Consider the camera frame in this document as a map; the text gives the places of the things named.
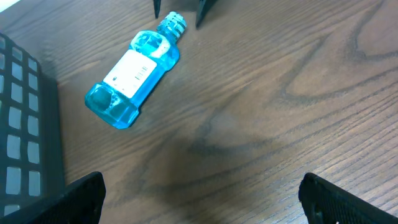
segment barcode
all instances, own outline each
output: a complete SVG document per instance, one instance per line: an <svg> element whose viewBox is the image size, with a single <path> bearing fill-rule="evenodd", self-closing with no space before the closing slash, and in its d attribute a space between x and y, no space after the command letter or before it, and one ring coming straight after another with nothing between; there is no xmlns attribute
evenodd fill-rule
<svg viewBox="0 0 398 224"><path fill-rule="evenodd" d="M148 68L146 66L141 67L141 70L138 72L138 74L135 76L136 79L141 80L141 78L145 75L145 73L148 71Z"/></svg>

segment brown wooden surface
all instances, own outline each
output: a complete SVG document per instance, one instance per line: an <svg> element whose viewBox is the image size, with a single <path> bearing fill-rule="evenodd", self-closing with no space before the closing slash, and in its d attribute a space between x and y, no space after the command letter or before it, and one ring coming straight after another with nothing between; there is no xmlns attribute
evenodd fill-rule
<svg viewBox="0 0 398 224"><path fill-rule="evenodd" d="M104 175L102 223L306 223L314 172L398 215L398 1L219 0L116 130L84 106L152 0L22 0L0 28L59 81L65 172Z"/></svg>

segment bottle label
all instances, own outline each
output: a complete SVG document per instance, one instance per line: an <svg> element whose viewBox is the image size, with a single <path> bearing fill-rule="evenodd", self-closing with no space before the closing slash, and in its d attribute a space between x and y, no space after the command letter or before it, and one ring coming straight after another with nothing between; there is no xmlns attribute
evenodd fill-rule
<svg viewBox="0 0 398 224"><path fill-rule="evenodd" d="M107 74L104 82L127 98L132 98L156 65L156 62L145 55L128 50Z"/></svg>

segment bottle body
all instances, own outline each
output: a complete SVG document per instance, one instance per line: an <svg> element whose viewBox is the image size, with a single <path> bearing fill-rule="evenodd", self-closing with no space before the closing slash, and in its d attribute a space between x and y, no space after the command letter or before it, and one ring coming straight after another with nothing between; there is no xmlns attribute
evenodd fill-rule
<svg viewBox="0 0 398 224"><path fill-rule="evenodd" d="M180 57L169 35L159 28L140 31L104 81L86 94L86 106L115 128L130 127L144 100Z"/></svg>

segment blue bottle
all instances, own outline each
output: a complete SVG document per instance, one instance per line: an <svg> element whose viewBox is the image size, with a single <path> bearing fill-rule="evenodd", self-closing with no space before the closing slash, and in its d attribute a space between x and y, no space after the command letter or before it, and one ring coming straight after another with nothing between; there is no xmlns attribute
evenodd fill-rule
<svg viewBox="0 0 398 224"><path fill-rule="evenodd" d="M171 12L157 32L140 31L105 79L86 94L86 106L115 128L130 127L156 83L180 58L176 43L186 27L184 18Z"/></svg>

